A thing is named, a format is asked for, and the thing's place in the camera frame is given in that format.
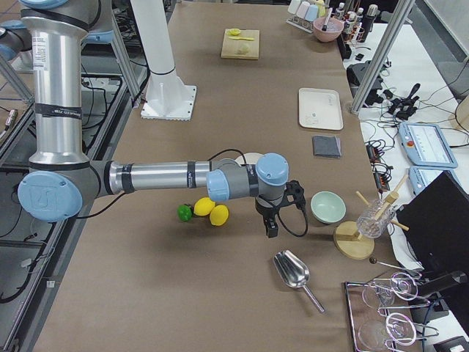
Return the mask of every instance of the white table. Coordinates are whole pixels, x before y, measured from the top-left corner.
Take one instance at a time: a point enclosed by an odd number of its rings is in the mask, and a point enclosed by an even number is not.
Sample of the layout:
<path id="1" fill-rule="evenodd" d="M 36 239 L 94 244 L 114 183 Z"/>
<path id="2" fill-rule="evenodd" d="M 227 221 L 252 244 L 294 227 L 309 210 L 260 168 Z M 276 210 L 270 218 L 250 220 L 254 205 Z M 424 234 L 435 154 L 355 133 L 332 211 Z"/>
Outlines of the white table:
<path id="1" fill-rule="evenodd" d="M 386 24 L 376 23 L 366 42 L 359 43 L 355 47 L 352 47 L 352 56 L 350 59 L 344 60 L 344 65 L 347 67 L 351 64 L 358 63 L 358 61 L 355 60 L 356 54 L 364 55 L 361 62 L 371 59 L 381 37 L 383 36 L 385 28 Z M 420 90 L 416 94 L 421 98 L 421 100 L 428 99 L 433 92 L 444 87 L 436 92 L 425 103 L 438 105 L 449 99 L 445 103 L 439 105 L 441 109 L 446 111 L 435 107 L 428 107 L 418 110 L 409 119 L 409 122 L 439 122 L 438 125 L 441 128 L 451 128 L 452 126 L 448 121 L 448 118 L 452 118 L 454 115 L 447 111 L 454 111 L 457 107 L 457 102 L 453 99 L 453 95 L 449 88 L 445 87 L 445 81 L 433 64 L 430 56 L 425 50 L 425 47 L 421 44 L 411 25 L 404 25 L 402 27 L 393 48 L 389 52 L 388 59 L 392 65 L 391 68 L 388 69 L 389 76 L 383 77 L 383 87 L 391 89 L 391 91 L 396 95 L 408 96 L 413 85 L 415 83 L 420 83 Z M 387 111 L 387 109 L 384 108 L 382 110 L 380 104 L 374 104 L 370 109 L 361 109 L 359 119 L 363 122 L 361 124 L 361 129 L 363 140 L 365 142 L 370 139 L 384 139 L 386 143 L 392 143 L 392 139 L 384 132 L 384 130 L 377 127 L 377 121 L 384 111 Z M 397 132 L 397 129 L 388 129 L 388 132 L 393 136 Z M 443 134 L 450 145 L 466 143 L 466 136 L 460 132 L 443 129 Z M 383 156 L 387 165 L 392 165 L 394 167 L 392 170 L 392 180 L 389 185 L 391 189 L 393 189 L 399 180 L 407 174 L 408 168 L 412 165 L 401 146 L 399 137 L 396 136 L 395 140 L 395 148 L 385 152 L 385 155 Z M 469 147 L 456 148 L 452 149 L 452 151 L 459 164 L 455 169 L 456 175 L 464 190 L 469 192 Z M 407 181 L 400 188 L 399 195 L 400 197 L 396 202 L 399 205 L 407 204 L 412 200 L 414 194 L 410 181 Z M 418 267 L 418 263 L 413 261 L 409 254 L 405 236 L 399 228 L 396 228 L 391 239 L 393 241 L 394 253 L 397 260 L 407 268 Z M 428 339 L 425 348 L 426 351 L 434 351 L 435 349 L 432 347 L 432 344 L 447 340 L 451 337 L 461 335 L 469 340 L 467 334 L 462 330 L 451 312 L 447 317 L 433 320 L 430 325 L 439 329 L 440 335 Z"/>

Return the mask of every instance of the mint green bowl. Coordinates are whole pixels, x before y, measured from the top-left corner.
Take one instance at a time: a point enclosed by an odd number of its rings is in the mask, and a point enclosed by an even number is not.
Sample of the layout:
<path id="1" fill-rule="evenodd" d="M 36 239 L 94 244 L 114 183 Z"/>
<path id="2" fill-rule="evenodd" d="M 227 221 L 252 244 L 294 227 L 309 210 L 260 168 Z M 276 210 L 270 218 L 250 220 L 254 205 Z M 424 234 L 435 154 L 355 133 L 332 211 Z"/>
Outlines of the mint green bowl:
<path id="1" fill-rule="evenodd" d="M 324 224 L 341 221 L 345 216 L 345 203 L 337 194 L 323 191 L 311 199 L 311 211 Z"/>

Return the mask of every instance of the table surface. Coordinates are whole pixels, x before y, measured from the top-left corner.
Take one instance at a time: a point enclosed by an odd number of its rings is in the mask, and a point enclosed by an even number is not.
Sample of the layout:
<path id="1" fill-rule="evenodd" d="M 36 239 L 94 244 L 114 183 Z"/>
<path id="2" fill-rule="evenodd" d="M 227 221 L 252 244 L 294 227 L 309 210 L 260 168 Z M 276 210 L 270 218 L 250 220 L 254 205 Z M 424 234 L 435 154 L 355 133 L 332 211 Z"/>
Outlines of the table surface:
<path id="1" fill-rule="evenodd" d="M 130 116 L 117 147 L 120 162 L 207 160 L 219 150 L 276 152 L 290 179 L 305 188 L 334 191 L 346 220 L 363 211 L 359 189 L 376 195 L 357 117 L 335 43 L 322 44 L 285 23 L 284 6 L 178 4 L 169 24 L 178 75 L 198 87 L 190 122 Z M 260 30 L 258 61 L 221 59 L 224 29 Z M 315 158 L 311 137 L 327 134 L 298 124 L 298 90 L 334 89 L 341 97 L 343 157 Z M 206 218 L 178 221 L 177 206 L 205 189 L 138 191 L 90 219 L 77 245 L 35 351 L 351 351 L 342 283 L 367 281 L 383 271 L 348 259 L 335 248 L 334 225 L 309 211 L 309 233 L 284 230 L 265 237 L 253 199 L 227 203 L 230 218 L 212 227 Z M 95 212 L 110 202 L 96 201 Z M 299 211 L 284 221 L 303 230 Z M 290 249 L 310 268 L 310 288 L 326 308 L 283 284 L 273 255 Z M 389 237 L 375 254 L 392 261 Z"/>
<path id="2" fill-rule="evenodd" d="M 365 55 L 362 62 L 371 59 L 380 43 L 386 26 L 386 24 L 375 23 L 373 31 L 367 37 L 366 42 L 352 47 L 352 56 L 344 61 L 344 66 L 348 67 L 351 64 L 357 63 L 358 61 L 355 60 L 356 54 Z M 457 107 L 457 102 L 411 25 L 404 25 L 401 28 L 399 36 L 389 52 L 388 59 L 391 61 L 391 68 L 388 69 L 387 73 L 382 74 L 383 86 L 385 88 L 390 88 L 396 95 L 408 96 L 415 83 L 421 84 L 421 88 L 416 94 L 425 103 L 416 104 L 419 110 L 409 119 L 409 122 L 437 122 L 450 145 L 467 143 L 466 135 L 451 129 L 450 119 L 454 118 L 452 112 Z M 384 102 L 383 105 L 374 104 L 370 109 L 361 109 L 359 118 L 362 122 L 361 128 L 364 141 L 384 139 L 387 145 L 392 145 L 392 139 L 377 124 L 381 114 L 387 111 L 386 106 L 387 103 Z M 396 129 L 389 128 L 388 133 L 393 136 L 396 133 Z M 383 156 L 385 162 L 394 167 L 392 171 L 393 179 L 390 182 L 391 189 L 396 186 L 402 176 L 407 174 L 408 168 L 412 165 L 401 146 L 398 136 L 395 138 L 395 141 L 396 147 L 386 151 Z M 466 192 L 469 192 L 468 147 L 452 149 L 452 152 L 458 161 L 455 173 L 461 186 Z M 396 203 L 398 205 L 407 204 L 414 197 L 410 181 L 407 181 L 400 188 L 399 199 Z M 402 230 L 396 228 L 391 238 L 397 260 L 408 268 L 418 267 L 418 263 L 414 261 L 408 251 L 407 241 Z M 465 336 L 466 339 L 469 339 L 451 312 L 449 316 L 434 320 L 430 325 L 439 328 L 440 335 L 429 339 L 426 344 L 429 350 L 426 349 L 426 351 L 434 351 L 431 344 L 454 336 Z"/>

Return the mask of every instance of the silver scoop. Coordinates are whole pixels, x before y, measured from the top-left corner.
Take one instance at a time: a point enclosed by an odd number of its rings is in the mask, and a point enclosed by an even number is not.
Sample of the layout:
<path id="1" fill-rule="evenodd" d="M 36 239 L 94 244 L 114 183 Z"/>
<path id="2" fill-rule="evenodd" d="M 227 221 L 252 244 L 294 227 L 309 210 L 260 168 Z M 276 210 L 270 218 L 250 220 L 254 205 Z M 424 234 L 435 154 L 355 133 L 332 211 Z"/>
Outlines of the silver scoop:
<path id="1" fill-rule="evenodd" d="M 308 286 L 306 286 L 306 283 L 309 280 L 309 269 L 305 263 L 298 259 L 298 257 L 289 250 L 277 253 L 273 257 L 273 263 L 276 265 L 280 277 L 284 280 L 287 286 L 290 286 L 291 288 L 302 287 L 305 290 L 306 295 L 311 299 L 311 302 L 316 306 L 317 310 L 319 310 L 320 313 L 325 312 L 324 307 L 317 298 L 314 297 Z"/>

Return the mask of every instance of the wooden cutting board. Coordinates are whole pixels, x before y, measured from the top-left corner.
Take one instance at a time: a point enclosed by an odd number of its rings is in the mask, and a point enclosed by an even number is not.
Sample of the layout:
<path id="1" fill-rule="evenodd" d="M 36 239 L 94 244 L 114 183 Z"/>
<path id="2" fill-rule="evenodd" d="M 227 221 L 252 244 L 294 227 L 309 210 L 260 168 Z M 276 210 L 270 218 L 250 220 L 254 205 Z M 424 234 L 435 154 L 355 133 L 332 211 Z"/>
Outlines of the wooden cutting board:
<path id="1" fill-rule="evenodd" d="M 229 39 L 227 34 L 228 29 L 225 29 L 223 45 L 221 47 L 222 59 L 259 59 L 259 30 L 257 29 L 242 29 L 237 37 L 252 37 L 253 41 L 249 40 L 233 40 Z"/>

